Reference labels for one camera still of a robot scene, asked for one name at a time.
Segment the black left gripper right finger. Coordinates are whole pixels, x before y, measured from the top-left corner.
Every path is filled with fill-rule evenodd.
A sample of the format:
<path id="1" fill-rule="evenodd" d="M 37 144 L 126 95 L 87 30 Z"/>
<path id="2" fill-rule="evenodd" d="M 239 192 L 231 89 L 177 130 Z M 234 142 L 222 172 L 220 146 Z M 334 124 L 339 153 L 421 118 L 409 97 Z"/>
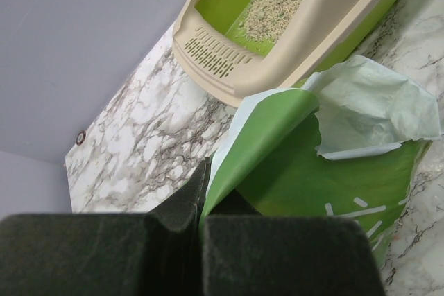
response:
<path id="1" fill-rule="evenodd" d="M 384 295 L 358 224 L 267 217 L 231 192 L 202 218 L 204 295 Z"/>

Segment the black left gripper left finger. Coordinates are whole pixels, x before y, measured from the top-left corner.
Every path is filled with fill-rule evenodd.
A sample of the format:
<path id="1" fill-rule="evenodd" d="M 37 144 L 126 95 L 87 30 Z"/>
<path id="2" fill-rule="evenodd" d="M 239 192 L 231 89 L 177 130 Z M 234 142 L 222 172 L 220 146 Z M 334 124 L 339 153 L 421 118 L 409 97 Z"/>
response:
<path id="1" fill-rule="evenodd" d="M 191 177 L 147 213 L 18 214 L 1 221 L 2 295 L 171 295 L 193 288 L 210 177 Z"/>

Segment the green cat litter bag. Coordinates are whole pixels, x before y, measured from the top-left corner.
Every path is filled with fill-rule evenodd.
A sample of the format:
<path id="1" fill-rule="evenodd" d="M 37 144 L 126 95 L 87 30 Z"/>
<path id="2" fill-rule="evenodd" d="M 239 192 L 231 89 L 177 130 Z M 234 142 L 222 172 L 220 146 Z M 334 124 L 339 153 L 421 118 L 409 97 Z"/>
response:
<path id="1" fill-rule="evenodd" d="M 416 169 L 441 135 L 432 94 L 354 56 L 302 87 L 241 102 L 212 158 L 203 215 L 238 191 L 265 216 L 350 218 L 382 260 Z"/>

